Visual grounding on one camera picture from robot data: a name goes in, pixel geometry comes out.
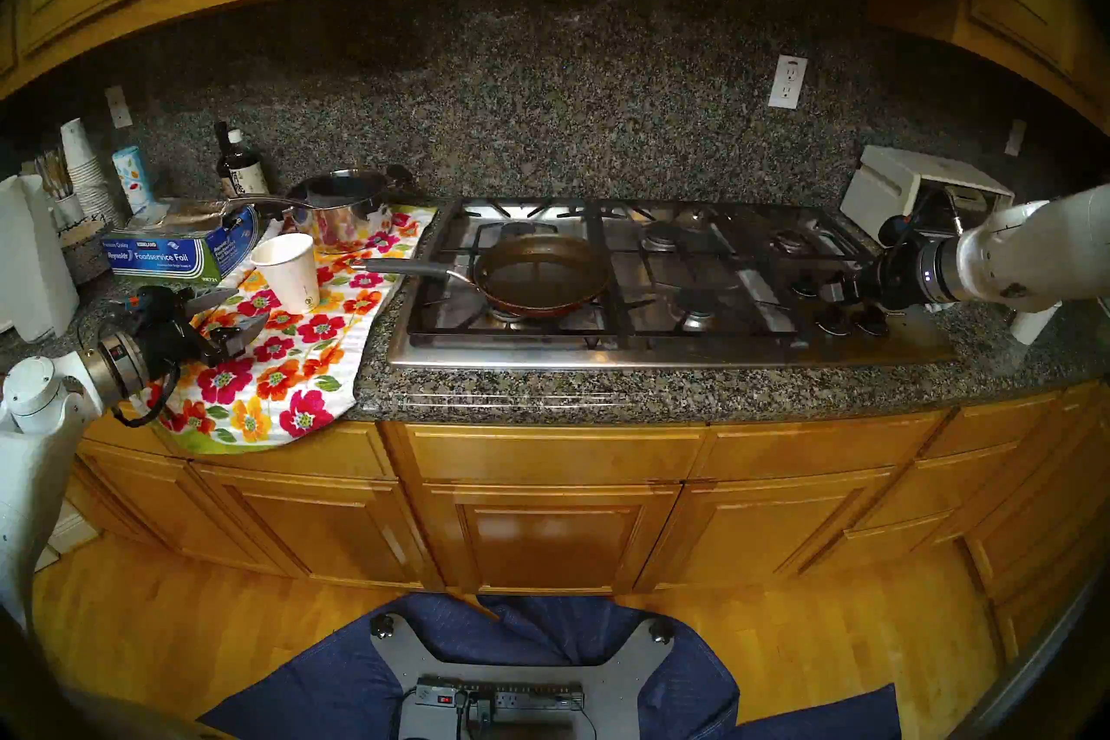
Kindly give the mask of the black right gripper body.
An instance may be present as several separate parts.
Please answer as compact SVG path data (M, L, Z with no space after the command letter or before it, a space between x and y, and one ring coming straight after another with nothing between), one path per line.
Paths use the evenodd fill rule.
M914 226L914 217L887 217L878 229L877 242L881 252L855 275L857 298L890 312L926 304L918 262L926 241Z

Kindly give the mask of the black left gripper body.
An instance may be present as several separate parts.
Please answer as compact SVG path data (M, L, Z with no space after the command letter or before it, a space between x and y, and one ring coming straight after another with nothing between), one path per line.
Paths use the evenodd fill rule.
M144 381L160 381L189 362L216 367L210 365L210 339L192 326L193 317L184 315L190 295L185 290L192 288L140 286L129 300L130 335L144 363Z

